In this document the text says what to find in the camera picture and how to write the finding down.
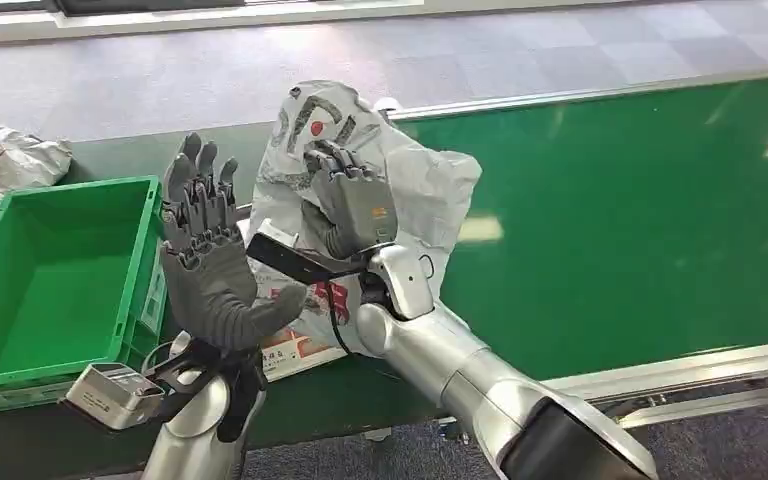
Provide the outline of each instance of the white bag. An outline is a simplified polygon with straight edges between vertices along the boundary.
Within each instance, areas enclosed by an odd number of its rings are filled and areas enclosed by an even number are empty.
[[[0,125],[0,202],[9,190],[57,183],[72,161],[63,141],[43,141]]]
[[[282,104],[255,181],[246,241],[271,218],[274,227],[299,234],[298,248],[326,253],[315,234],[304,228],[301,215],[302,199],[319,205],[303,154],[311,142],[321,139],[356,151],[371,170],[386,174],[399,218],[396,242],[416,252],[427,275],[433,273],[429,285],[438,299],[446,263],[469,210],[481,167],[469,155],[423,147],[388,125],[354,89],[341,83],[302,82]],[[259,298],[270,298],[292,282],[254,260],[252,270],[258,280]],[[351,318],[360,306],[357,277],[338,279],[332,285],[340,336],[352,351],[370,355],[360,343]],[[324,285],[310,287],[305,310],[292,328],[338,345]]]

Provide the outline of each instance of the gray carpet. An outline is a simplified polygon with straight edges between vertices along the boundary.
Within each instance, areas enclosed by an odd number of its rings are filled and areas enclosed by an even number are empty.
[[[681,420],[632,431],[655,455],[662,480],[768,480],[768,408]],[[434,424],[393,429],[376,443],[359,435],[251,452],[251,480],[494,479],[474,444],[437,436]]]

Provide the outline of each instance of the black cable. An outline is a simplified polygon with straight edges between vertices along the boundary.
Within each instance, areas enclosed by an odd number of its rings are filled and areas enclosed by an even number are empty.
[[[346,346],[343,337],[340,335],[340,329],[337,328],[337,312],[334,307],[334,292],[331,290],[331,282],[325,281],[325,293],[328,295],[328,310],[331,313],[331,328],[334,330],[334,336],[337,337],[337,343],[343,348],[347,355],[352,355],[352,351]]]
[[[420,260],[422,260],[423,258],[427,258],[428,259],[428,263],[431,265],[431,274],[428,275],[427,277],[425,277],[425,279],[428,280],[428,279],[434,277],[434,274],[436,273],[436,271],[434,270],[434,260],[431,260],[431,256],[428,255],[427,253],[423,253],[422,255],[419,256]]]

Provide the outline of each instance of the red logo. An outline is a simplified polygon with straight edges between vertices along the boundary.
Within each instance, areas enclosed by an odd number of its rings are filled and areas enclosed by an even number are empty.
[[[310,133],[312,133],[314,137],[318,137],[324,128],[325,125],[323,125],[322,122],[313,122],[310,124]]]

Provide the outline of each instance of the robotic hand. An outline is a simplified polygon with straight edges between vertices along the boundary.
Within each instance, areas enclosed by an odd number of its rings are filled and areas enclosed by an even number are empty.
[[[397,219],[384,179],[332,143],[317,142],[305,159],[324,212],[307,204],[304,218],[333,257],[349,262],[335,268],[301,252],[270,250],[261,233],[250,245],[253,258],[303,282],[361,272],[367,303],[355,324],[364,346],[454,415],[499,477],[657,479],[649,452],[613,421],[525,376],[435,304],[416,255],[392,243]],[[306,266],[293,268],[291,255]]]
[[[161,263],[184,330],[169,359],[142,372],[89,365],[64,402],[111,430],[162,421],[143,480],[242,476],[246,433],[266,398],[259,344],[304,304],[305,288],[291,285],[252,306],[257,283],[235,223],[237,163],[228,160],[216,182],[216,154],[192,133],[164,179]]]
[[[305,288],[287,286],[274,302],[252,308],[257,283],[235,222],[237,162],[228,160],[214,183],[216,154],[214,143],[202,146],[191,133],[166,173],[161,261],[169,301],[194,337],[222,350],[256,349],[299,316]]]

